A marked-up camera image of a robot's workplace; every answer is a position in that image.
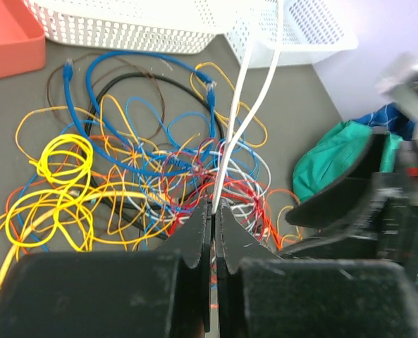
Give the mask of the white rectangular mesh basket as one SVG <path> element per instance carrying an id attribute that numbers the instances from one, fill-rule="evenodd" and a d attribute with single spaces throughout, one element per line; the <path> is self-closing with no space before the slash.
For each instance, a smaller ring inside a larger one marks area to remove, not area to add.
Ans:
<path id="1" fill-rule="evenodd" d="M 225 38 L 239 63 L 253 46 L 250 68 L 269 66 L 277 38 L 279 66 L 314 65 L 358 45 L 333 1 L 249 1 Z"/>

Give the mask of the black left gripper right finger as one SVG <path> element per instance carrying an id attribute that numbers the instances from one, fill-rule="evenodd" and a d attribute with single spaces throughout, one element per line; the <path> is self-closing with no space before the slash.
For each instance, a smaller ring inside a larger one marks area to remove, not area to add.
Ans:
<path id="1" fill-rule="evenodd" d="M 215 216 L 221 337 L 277 337 L 282 260 L 221 206 Z"/>

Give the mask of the orange square box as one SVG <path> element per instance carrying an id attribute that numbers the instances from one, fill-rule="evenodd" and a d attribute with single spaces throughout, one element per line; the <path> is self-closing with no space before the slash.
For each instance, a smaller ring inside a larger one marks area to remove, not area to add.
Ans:
<path id="1" fill-rule="evenodd" d="M 0 1 L 0 78 L 45 66 L 45 33 L 28 5 Z"/>

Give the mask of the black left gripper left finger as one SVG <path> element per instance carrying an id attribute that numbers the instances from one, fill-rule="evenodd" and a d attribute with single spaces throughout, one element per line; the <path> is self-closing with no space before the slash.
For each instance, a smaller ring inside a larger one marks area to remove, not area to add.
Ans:
<path id="1" fill-rule="evenodd" d="M 210 331 L 211 298 L 211 202 L 199 202 L 192 214 L 159 248 L 173 254 L 170 289 L 170 333 Z"/>

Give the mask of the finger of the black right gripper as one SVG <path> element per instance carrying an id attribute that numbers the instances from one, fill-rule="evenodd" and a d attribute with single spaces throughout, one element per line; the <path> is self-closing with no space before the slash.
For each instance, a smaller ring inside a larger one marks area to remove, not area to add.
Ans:
<path id="1" fill-rule="evenodd" d="M 294 226 L 321 231 L 343 220 L 369 191 L 372 175 L 380 169 L 385 140 L 385 134 L 373 134 L 345 173 L 289 211 L 285 220 Z"/>

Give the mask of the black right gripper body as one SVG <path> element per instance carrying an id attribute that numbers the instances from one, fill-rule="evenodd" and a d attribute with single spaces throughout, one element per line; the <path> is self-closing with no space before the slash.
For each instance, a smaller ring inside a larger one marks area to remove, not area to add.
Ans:
<path id="1" fill-rule="evenodd" d="M 383 141 L 379 156 L 378 191 L 386 197 L 378 256 L 399 263 L 418 282 L 418 57 L 398 56 L 378 81 L 391 100 L 385 112 L 396 110 L 373 136 Z"/>

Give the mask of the green shirt orange logo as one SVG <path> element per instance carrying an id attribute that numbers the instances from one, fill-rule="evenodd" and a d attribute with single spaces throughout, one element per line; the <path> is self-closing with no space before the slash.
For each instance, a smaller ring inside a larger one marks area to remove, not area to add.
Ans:
<path id="1" fill-rule="evenodd" d="M 338 123 L 295 165 L 293 192 L 301 202 L 306 201 L 361 163 L 365 177 L 390 173 L 402 141 L 389 131 L 378 134 L 355 121 Z"/>

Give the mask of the blue plaid cloth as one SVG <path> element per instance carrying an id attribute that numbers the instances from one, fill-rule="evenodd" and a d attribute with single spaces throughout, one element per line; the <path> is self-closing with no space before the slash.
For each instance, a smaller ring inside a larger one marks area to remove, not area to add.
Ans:
<path id="1" fill-rule="evenodd" d="M 415 123 L 395 104 L 386 104 L 377 111 L 356 118 L 354 121 L 369 127 L 386 128 L 390 133 L 402 137 L 405 141 L 412 139 L 415 129 Z"/>

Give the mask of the white oval perforated basket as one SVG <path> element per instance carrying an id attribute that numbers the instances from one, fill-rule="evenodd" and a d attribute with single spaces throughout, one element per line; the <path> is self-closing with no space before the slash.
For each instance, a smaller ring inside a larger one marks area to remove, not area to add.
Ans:
<path id="1" fill-rule="evenodd" d="M 47 39 L 99 49 L 198 54 L 233 26 L 229 1 L 61 0 L 24 3 Z"/>

